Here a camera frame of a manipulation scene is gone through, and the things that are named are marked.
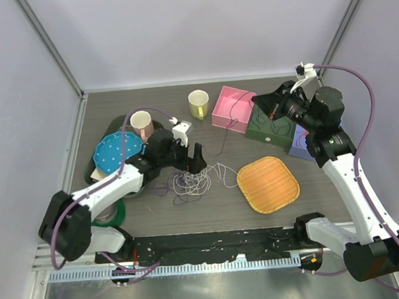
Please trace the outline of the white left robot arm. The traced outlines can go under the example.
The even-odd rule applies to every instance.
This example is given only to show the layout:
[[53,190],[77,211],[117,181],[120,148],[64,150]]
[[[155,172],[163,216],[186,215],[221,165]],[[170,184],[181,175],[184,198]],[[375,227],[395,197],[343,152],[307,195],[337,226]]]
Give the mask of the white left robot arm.
[[160,129],[149,138],[145,148],[123,163],[122,169],[73,194],[55,193],[39,228],[39,237],[51,248],[54,268],[61,268],[56,254],[64,262],[75,261],[87,252],[110,253],[118,262],[128,261],[133,255],[132,237],[118,226],[94,227],[92,221],[128,193],[137,193],[158,177],[163,168],[174,167],[193,175],[203,171],[207,163],[202,145],[195,144],[192,156],[188,149],[187,138]]

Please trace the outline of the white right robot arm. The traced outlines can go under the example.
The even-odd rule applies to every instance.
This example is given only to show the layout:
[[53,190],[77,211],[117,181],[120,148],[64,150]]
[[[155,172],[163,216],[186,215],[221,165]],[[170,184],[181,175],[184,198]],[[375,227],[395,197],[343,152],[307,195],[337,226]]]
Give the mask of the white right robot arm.
[[293,81],[252,97],[269,120],[286,117],[308,131],[306,148],[331,179],[354,222],[354,232],[335,225],[319,212],[296,219],[294,240],[302,248],[314,243],[343,258],[348,272],[363,282],[399,271],[399,226],[388,215],[356,160],[357,150],[340,123],[343,95],[320,87],[312,99]]

